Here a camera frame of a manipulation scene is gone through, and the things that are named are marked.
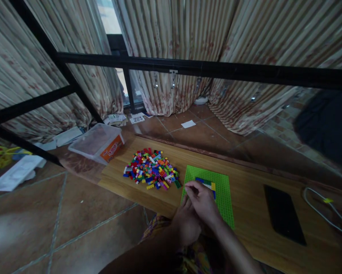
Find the phone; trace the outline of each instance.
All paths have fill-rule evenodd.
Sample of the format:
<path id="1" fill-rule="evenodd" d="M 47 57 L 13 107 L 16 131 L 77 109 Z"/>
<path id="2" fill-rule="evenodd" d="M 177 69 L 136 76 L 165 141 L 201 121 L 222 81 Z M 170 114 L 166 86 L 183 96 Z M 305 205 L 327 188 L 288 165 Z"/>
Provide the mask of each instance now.
<path id="1" fill-rule="evenodd" d="M 306 246 L 307 242 L 305 241 L 291 196 L 268 185 L 264 185 L 264 189 L 273 229 L 278 234 Z"/>

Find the hand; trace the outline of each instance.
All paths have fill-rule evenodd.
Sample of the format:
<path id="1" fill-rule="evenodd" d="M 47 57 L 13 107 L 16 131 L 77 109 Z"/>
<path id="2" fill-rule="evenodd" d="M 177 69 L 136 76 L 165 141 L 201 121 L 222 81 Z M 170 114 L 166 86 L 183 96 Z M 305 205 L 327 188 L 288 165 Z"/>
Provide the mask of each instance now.
<path id="1" fill-rule="evenodd" d="M 187 195 L 183 197 L 182 204 L 177 209 L 170 228 L 177 232 L 181 247 L 189 246 L 199 238 L 200 220 Z"/>
<path id="2" fill-rule="evenodd" d="M 197 181 L 191 181 L 185 184 L 185 190 L 196 213 L 206 225 L 214 230 L 217 225 L 223 222 L 214 201 L 213 192 L 209 188 Z"/>

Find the striped curtain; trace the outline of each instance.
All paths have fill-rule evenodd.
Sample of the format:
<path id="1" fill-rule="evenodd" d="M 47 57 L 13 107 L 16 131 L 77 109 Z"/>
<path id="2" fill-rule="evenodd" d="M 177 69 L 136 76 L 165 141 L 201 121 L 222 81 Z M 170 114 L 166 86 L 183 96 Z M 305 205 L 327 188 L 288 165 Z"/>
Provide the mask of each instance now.
<path id="1" fill-rule="evenodd" d="M 342 68 L 340 0 L 113 2 L 130 56 Z M 205 95 L 223 124 L 241 135 L 264 125 L 304 92 L 292 86 L 133 73 L 148 112 L 184 112 Z"/>
<path id="2" fill-rule="evenodd" d="M 94 1 L 29 0 L 27 4 L 60 51 L 110 54 Z M 100 115 L 122 113 L 115 69 L 71 65 L 72 73 Z M 0 0 L 0 110 L 68 85 L 8 0 Z M 76 94 L 12 119 L 3 127 L 30 141 L 45 141 L 91 115 Z"/>

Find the plastic storage box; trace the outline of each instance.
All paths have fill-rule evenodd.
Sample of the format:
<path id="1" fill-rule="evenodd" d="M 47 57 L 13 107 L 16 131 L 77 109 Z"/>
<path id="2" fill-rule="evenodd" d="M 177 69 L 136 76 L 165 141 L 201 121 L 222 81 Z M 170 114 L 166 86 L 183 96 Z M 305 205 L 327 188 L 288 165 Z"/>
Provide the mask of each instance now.
<path id="1" fill-rule="evenodd" d="M 98 123 L 74 141 L 68 149 L 107 165 L 124 144 L 120 128 Z"/>

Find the wooden table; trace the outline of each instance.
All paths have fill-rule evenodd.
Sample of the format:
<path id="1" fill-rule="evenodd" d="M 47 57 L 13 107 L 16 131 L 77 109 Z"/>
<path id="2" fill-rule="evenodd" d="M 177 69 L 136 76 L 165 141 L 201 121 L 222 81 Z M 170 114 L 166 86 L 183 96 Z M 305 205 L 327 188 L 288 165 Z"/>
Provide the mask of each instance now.
<path id="1" fill-rule="evenodd" d="M 285 273 L 342 273 L 340 247 L 329 225 L 301 197 L 304 185 L 297 181 L 269 174 L 221 159 L 157 141 L 135 137 L 122 148 L 102 172 L 99 185 L 129 200 L 172 218 L 180 204 L 181 189 L 171 185 L 147 190 L 123 177 L 124 167 L 137 150 L 151 147 L 162 150 L 171 164 L 180 171 L 184 182 L 187 165 L 208 169 L 229 176 L 235 233 L 252 256 Z M 277 234 L 271 226 L 263 185 L 289 193 L 304 232 L 307 246 L 296 244 Z"/>

